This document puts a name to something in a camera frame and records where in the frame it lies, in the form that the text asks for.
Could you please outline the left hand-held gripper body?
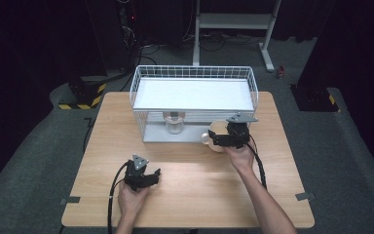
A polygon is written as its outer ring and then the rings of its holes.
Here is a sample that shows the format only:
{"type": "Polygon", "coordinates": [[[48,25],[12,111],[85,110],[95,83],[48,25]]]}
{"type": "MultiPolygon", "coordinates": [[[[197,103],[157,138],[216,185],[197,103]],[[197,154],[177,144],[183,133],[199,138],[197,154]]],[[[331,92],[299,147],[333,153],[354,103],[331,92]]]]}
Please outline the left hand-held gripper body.
{"type": "Polygon", "coordinates": [[[128,165],[125,172],[124,182],[133,191],[137,191],[139,188],[147,187],[145,170],[149,161],[136,154],[132,155],[132,159],[128,161],[128,165]]]}

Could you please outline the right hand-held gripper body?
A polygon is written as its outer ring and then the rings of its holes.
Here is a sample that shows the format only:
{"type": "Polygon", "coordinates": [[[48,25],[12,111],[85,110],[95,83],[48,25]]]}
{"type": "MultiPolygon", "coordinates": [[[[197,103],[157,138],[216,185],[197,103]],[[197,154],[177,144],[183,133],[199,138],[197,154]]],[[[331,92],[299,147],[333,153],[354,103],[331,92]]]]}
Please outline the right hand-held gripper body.
{"type": "Polygon", "coordinates": [[[243,147],[249,142],[249,125],[257,122],[257,119],[245,114],[237,113],[227,119],[227,132],[229,135],[229,145],[237,148],[243,147]]]}

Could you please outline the cream mug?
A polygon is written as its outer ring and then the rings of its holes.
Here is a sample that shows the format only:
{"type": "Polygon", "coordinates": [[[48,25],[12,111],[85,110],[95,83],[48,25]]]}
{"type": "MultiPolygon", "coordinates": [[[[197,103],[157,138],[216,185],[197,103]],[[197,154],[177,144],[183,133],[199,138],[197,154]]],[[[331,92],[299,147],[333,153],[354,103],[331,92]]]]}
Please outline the cream mug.
{"type": "Polygon", "coordinates": [[[215,145],[213,139],[210,137],[210,132],[216,135],[227,135],[227,125],[228,122],[225,120],[214,121],[210,124],[208,129],[201,136],[201,143],[207,145],[211,150],[217,153],[222,153],[224,151],[222,146],[215,145]]]}

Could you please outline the glass jar with white lid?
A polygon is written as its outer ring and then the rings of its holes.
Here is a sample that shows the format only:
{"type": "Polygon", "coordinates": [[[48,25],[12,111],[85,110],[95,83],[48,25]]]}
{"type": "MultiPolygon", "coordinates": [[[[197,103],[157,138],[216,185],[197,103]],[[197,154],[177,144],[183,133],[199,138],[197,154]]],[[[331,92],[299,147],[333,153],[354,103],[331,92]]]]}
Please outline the glass jar with white lid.
{"type": "Polygon", "coordinates": [[[184,129],[184,112],[170,111],[164,112],[163,118],[166,122],[167,130],[172,135],[180,134],[184,129]]]}

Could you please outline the white two-tier wire rack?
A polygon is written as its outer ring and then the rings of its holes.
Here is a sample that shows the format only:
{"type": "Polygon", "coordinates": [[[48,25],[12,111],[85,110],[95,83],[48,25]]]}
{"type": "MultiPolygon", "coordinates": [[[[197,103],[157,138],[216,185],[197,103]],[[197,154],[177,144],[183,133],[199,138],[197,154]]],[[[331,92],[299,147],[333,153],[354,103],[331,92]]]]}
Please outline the white two-tier wire rack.
{"type": "Polygon", "coordinates": [[[210,124],[241,113],[253,116],[258,88],[248,66],[140,65],[130,102],[145,142],[200,142],[210,124]],[[164,112],[184,112],[184,129],[168,132],[164,112]]]}

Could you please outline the person's right hand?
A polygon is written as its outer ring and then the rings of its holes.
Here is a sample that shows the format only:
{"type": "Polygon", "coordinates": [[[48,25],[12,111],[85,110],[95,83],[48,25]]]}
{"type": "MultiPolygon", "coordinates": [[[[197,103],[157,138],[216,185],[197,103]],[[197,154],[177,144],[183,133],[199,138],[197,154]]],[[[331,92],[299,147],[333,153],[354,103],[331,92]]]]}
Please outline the person's right hand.
{"type": "Polygon", "coordinates": [[[225,147],[224,151],[230,157],[231,163],[238,173],[253,171],[254,156],[249,142],[242,148],[225,147]]]}

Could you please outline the person's left hand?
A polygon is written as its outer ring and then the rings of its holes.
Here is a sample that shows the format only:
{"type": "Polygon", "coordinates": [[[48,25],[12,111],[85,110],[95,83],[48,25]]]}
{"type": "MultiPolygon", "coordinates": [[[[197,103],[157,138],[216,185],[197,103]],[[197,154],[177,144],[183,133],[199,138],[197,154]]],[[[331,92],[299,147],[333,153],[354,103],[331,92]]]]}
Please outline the person's left hand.
{"type": "Polygon", "coordinates": [[[133,191],[126,184],[122,184],[118,196],[122,217],[136,218],[144,205],[148,192],[149,188],[133,191]]]}

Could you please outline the grey tape piece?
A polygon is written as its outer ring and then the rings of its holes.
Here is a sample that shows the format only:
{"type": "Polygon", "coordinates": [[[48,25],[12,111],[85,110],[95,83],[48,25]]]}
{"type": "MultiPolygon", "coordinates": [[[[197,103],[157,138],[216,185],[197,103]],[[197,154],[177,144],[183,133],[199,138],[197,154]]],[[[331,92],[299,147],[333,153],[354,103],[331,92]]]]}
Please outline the grey tape piece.
{"type": "Polygon", "coordinates": [[[312,200],[315,200],[317,196],[313,192],[303,192],[303,193],[296,194],[295,197],[298,201],[302,201],[302,200],[312,201],[312,200]]]}
{"type": "Polygon", "coordinates": [[[81,200],[81,197],[77,197],[77,196],[69,196],[67,198],[61,198],[60,201],[59,201],[59,204],[60,205],[66,205],[66,204],[70,204],[70,203],[79,203],[81,200]]]}

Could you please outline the black base with yellow stripes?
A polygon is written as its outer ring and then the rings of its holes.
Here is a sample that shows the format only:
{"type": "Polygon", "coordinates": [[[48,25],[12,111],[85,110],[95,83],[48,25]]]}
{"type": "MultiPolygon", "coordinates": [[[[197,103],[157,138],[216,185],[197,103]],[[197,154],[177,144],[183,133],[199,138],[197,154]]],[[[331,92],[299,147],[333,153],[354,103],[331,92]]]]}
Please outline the black base with yellow stripes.
{"type": "Polygon", "coordinates": [[[311,88],[291,85],[290,90],[300,111],[311,112],[339,112],[340,109],[334,96],[326,89],[315,90],[311,88]]]}
{"type": "Polygon", "coordinates": [[[58,107],[63,110],[93,109],[101,100],[105,84],[69,84],[68,88],[74,96],[72,102],[60,102],[58,107]]]}

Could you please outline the white metal stand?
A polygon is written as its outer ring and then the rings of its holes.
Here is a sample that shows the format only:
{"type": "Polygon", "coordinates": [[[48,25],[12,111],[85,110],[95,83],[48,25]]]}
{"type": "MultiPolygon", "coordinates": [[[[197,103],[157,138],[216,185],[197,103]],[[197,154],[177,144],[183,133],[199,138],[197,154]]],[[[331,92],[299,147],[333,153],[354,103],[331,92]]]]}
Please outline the white metal stand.
{"type": "Polygon", "coordinates": [[[273,72],[274,64],[268,52],[268,46],[271,40],[273,29],[278,18],[279,9],[282,0],[275,0],[273,11],[270,14],[215,14],[202,13],[201,0],[196,0],[195,12],[195,34],[192,64],[200,65],[200,30],[217,28],[217,29],[248,29],[248,30],[265,30],[264,41],[258,44],[260,54],[264,61],[266,70],[273,72]]]}

